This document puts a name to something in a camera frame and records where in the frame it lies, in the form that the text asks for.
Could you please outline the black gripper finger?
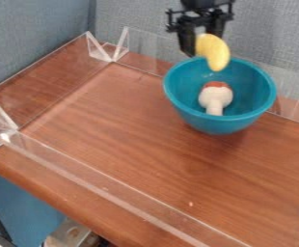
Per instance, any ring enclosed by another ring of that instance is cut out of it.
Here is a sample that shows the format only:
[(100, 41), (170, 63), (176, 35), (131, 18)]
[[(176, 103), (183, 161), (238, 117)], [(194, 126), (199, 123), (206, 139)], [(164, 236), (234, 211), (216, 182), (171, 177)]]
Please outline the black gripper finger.
[(227, 16), (224, 14), (214, 15), (206, 26), (206, 32), (222, 38), (226, 28)]
[(192, 23), (184, 23), (178, 28), (178, 40), (180, 51), (188, 56), (194, 57), (196, 54), (196, 35), (195, 25)]

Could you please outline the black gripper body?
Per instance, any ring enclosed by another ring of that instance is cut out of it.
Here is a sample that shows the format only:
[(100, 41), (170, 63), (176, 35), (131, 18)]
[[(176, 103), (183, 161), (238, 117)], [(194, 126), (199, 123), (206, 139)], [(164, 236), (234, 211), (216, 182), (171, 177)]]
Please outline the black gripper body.
[(179, 25), (186, 22), (194, 23), (196, 27), (206, 27), (214, 15), (224, 14), (227, 22), (234, 19), (234, 4), (236, 0), (180, 0), (180, 3), (180, 10), (166, 10), (168, 32), (178, 32)]

